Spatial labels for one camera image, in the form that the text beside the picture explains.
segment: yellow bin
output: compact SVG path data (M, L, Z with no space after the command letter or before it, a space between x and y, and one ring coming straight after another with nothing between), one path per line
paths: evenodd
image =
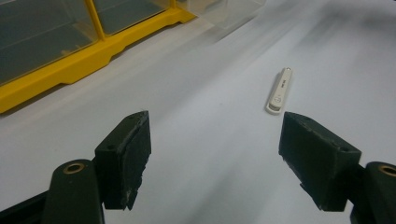
M0 113L74 83L135 41L192 18L176 0L0 3Z

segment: yellow plastic frame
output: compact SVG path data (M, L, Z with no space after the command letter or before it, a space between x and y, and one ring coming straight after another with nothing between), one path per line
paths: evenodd
M169 9L114 35L105 35L92 0L85 0L99 41L54 63L0 86L0 113L58 84L72 84L110 63L126 46L165 26L194 18L170 0Z

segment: white object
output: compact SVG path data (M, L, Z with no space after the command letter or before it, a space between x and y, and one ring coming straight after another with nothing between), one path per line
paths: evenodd
M270 98L268 99L267 106L265 107L268 113L278 115L282 112L290 86L292 73L293 71L290 68L284 68L279 74Z

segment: white table surface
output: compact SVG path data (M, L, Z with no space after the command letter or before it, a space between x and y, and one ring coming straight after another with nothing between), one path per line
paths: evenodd
M283 115L263 108L294 70L286 110L396 163L396 2L268 0L227 33L196 19L162 30L76 84L0 117L0 210L92 159L129 114L148 110L152 154L134 209L106 223L349 223L320 212L278 155Z

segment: glass panel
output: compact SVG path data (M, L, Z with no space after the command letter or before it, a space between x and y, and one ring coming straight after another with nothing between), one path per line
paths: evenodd
M0 0L0 85L96 40L84 1Z
M107 35L113 35L169 8L169 0L94 0Z

